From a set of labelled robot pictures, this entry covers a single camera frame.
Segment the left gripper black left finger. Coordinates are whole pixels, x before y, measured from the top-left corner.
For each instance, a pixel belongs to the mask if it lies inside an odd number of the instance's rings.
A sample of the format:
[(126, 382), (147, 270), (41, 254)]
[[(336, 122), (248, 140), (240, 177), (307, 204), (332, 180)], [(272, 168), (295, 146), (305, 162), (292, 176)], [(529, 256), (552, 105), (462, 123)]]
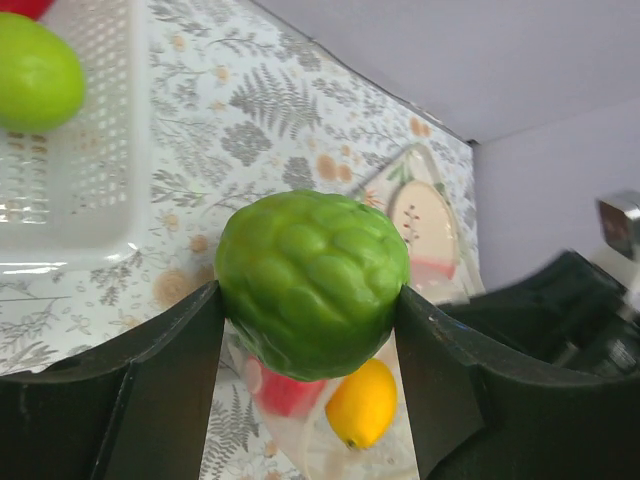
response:
[(207, 283), (103, 344), (2, 376), (2, 478), (198, 478), (223, 329)]

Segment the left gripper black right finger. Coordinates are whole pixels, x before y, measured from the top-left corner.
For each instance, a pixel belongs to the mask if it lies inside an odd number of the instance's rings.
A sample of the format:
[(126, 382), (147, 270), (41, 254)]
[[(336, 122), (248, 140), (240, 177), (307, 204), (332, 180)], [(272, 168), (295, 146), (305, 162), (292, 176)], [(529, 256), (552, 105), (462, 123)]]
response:
[(639, 379), (508, 348), (401, 291), (395, 339), (423, 479), (635, 479)]

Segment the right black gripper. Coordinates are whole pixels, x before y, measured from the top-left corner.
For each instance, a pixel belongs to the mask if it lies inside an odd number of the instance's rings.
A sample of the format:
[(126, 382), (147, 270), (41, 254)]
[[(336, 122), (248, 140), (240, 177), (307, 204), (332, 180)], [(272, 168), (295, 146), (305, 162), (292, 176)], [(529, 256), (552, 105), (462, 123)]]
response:
[(628, 289), (575, 251), (504, 288), (439, 309), (537, 360), (605, 378), (639, 374), (639, 315), (621, 316)]

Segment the yellow lemon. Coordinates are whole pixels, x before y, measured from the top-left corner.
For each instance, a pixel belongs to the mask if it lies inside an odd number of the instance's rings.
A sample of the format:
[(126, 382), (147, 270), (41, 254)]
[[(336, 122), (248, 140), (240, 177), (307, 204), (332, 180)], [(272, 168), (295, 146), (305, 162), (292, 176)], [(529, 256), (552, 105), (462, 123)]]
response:
[(349, 449), (366, 450), (390, 428), (397, 396), (390, 369), (372, 358), (344, 378), (327, 402), (325, 415), (333, 432)]

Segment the clear zip top bag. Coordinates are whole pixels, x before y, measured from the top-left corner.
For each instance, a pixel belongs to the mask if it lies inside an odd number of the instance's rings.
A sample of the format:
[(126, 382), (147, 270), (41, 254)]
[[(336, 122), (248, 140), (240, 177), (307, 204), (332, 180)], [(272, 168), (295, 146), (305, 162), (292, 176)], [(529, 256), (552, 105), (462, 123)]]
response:
[[(225, 326), (226, 342), (236, 372), (243, 377), (244, 364), (253, 356), (235, 329)], [(275, 444), (308, 479), (416, 479), (417, 462), (403, 390), (395, 338), (390, 337), (375, 357), (384, 362), (397, 385), (397, 409), (390, 428), (371, 448), (349, 449), (333, 432), (325, 405), (339, 387), (340, 378), (326, 380), (316, 404), (304, 417), (281, 417), (264, 412), (252, 399)]]

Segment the red apple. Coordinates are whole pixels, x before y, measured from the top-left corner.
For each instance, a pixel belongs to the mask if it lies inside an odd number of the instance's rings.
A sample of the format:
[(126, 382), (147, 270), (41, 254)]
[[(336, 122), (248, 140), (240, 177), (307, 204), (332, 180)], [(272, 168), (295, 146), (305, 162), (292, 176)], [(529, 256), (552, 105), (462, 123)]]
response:
[(301, 382), (269, 370), (257, 358), (249, 356), (243, 377), (257, 405), (269, 414), (304, 417), (316, 404), (326, 380)]

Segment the green custard apple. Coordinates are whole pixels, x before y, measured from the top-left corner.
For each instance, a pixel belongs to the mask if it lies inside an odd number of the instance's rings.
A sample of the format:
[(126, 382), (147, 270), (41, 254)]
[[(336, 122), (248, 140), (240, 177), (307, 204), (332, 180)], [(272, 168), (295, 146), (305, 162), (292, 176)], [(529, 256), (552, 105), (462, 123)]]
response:
[(313, 190), (236, 211), (214, 270), (246, 349), (302, 382), (346, 376), (373, 357), (410, 277), (407, 246), (384, 213)]

